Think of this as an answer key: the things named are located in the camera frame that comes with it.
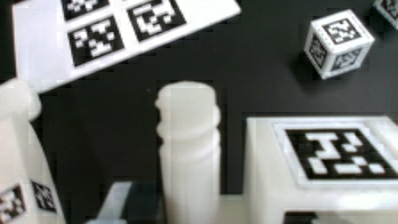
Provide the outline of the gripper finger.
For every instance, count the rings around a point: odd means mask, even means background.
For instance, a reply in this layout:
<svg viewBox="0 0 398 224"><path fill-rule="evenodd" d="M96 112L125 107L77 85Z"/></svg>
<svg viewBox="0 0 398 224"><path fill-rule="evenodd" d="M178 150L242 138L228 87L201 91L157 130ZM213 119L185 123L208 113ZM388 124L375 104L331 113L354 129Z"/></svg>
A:
<svg viewBox="0 0 398 224"><path fill-rule="evenodd" d="M86 224L157 224L158 193L153 183L118 181L96 217Z"/></svg>

